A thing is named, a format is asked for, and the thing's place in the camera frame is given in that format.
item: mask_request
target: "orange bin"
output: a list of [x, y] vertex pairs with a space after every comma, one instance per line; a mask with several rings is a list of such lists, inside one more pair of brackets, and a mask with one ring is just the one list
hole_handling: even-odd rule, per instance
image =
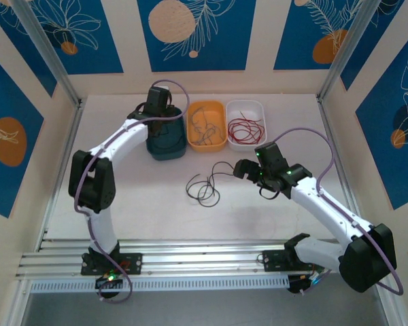
[[224, 105], [199, 101], [189, 106], [187, 133], [190, 146], [201, 153], [220, 151], [228, 138]]

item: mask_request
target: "red wire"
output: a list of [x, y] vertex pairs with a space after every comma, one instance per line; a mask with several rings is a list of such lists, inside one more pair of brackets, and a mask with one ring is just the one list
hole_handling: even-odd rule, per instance
[[[229, 137], [240, 145], [259, 144], [261, 138], [265, 135], [265, 127], [258, 123], [262, 120], [246, 119], [242, 113], [240, 114], [243, 118], [233, 119], [228, 123]], [[238, 138], [236, 136], [238, 132], [245, 132], [246, 136]]]

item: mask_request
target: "metal frame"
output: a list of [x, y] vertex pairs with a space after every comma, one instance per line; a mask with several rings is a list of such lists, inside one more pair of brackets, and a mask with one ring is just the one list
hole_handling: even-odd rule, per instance
[[[93, 278], [80, 275], [80, 264], [82, 261], [80, 255], [89, 246], [87, 240], [43, 241], [46, 226], [56, 204], [58, 190], [63, 181], [83, 108], [80, 106], [78, 94], [69, 81], [65, 68], [29, 5], [25, 0], [10, 1], [17, 17], [36, 45], [39, 53], [43, 56], [43, 59], [59, 84], [63, 87], [67, 96], [76, 105], [76, 113], [63, 150], [63, 160], [59, 168], [53, 195], [48, 204], [42, 229], [39, 233], [36, 248], [38, 252], [25, 253], [22, 256], [16, 275], [17, 281], [14, 284], [14, 298], [11, 304], [9, 304], [9, 314], [3, 320], [3, 326], [19, 325], [21, 323], [29, 291], [36, 291], [35, 289], [51, 291], [48, 286], [43, 287], [41, 283], [44, 285], [56, 284], [57, 287], [57, 284], [64, 284], [64, 282], [69, 285], [71, 283], [86, 284], [93, 281]], [[347, 205], [357, 214], [359, 214], [358, 205], [340, 160], [339, 147], [333, 137], [334, 132], [330, 127], [326, 108], [322, 104], [352, 55], [356, 44], [362, 37], [380, 1], [372, 0], [364, 2], [318, 93], [318, 104], [326, 133], [337, 150], [337, 172], [339, 173]], [[124, 252], [138, 251], [145, 254], [142, 265], [143, 274], [133, 277], [137, 281], [153, 280], [154, 282], [154, 280], [164, 280], [166, 278], [170, 278], [170, 280], [174, 278], [198, 278], [202, 280], [210, 276], [219, 279], [236, 278], [239, 276], [250, 279], [262, 279], [264, 276], [282, 277], [284, 279], [284, 273], [282, 275], [281, 273], [265, 274], [263, 265], [258, 261], [258, 256], [262, 250], [283, 249], [283, 243], [284, 240], [175, 242], [122, 240], [121, 247]], [[391, 294], [382, 289], [379, 289], [379, 295], [389, 323], [391, 325], [408, 325], [408, 314], [402, 299], [397, 299], [395, 296], [392, 297]]]

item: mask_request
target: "white floor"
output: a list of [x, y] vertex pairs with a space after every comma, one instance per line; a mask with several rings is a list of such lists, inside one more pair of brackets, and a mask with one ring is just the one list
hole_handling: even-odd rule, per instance
[[[123, 123], [146, 95], [90, 96], [75, 140], [77, 149], [89, 150], [104, 141]], [[192, 95], [192, 101], [217, 99], [224, 104], [232, 99], [255, 99], [265, 107], [268, 140], [281, 132], [304, 126], [324, 133], [316, 98], [312, 94], [218, 94]], [[173, 103], [184, 107], [182, 95]], [[318, 176], [330, 159], [326, 143], [308, 132], [285, 136], [278, 145], [290, 165], [300, 163]], [[188, 180], [197, 173], [210, 174], [217, 161], [234, 165], [239, 159], [254, 159], [254, 152], [239, 153], [228, 146], [218, 153], [197, 153], [187, 149], [183, 158], [157, 162], [145, 144], [135, 148], [116, 171], [116, 198], [112, 204], [114, 229], [119, 239], [216, 240], [287, 239], [300, 233], [318, 238], [332, 235], [307, 211], [283, 195], [265, 200], [250, 181], [216, 177], [221, 193], [217, 206], [204, 208], [185, 192]], [[84, 218], [73, 211], [67, 193], [69, 169], [62, 184], [56, 208], [50, 218], [49, 239], [88, 239]], [[323, 186], [336, 199], [345, 202], [335, 169], [325, 177]]]

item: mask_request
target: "floral wall print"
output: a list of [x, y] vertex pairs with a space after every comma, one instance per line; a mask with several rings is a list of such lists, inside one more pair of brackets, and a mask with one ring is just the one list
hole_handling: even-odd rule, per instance
[[[100, 0], [28, 3], [68, 74], [123, 73]], [[56, 81], [7, 0], [0, 0], [0, 25], [51, 96]]]
[[152, 71], [244, 70], [255, 0], [138, 0]]
[[[387, 10], [399, 0], [383, 0]], [[275, 61], [275, 70], [327, 69], [364, 0], [293, 0]], [[372, 18], [377, 25], [382, 12]]]
[[408, 202], [408, 42], [356, 115], [393, 208]]
[[347, 62], [341, 80], [346, 90], [354, 82], [367, 58], [385, 33], [396, 13], [401, 8], [404, 0], [382, 0], [379, 4], [371, 23], [364, 31], [358, 45], [356, 46], [351, 58]]
[[9, 217], [44, 119], [0, 66], [0, 215]]

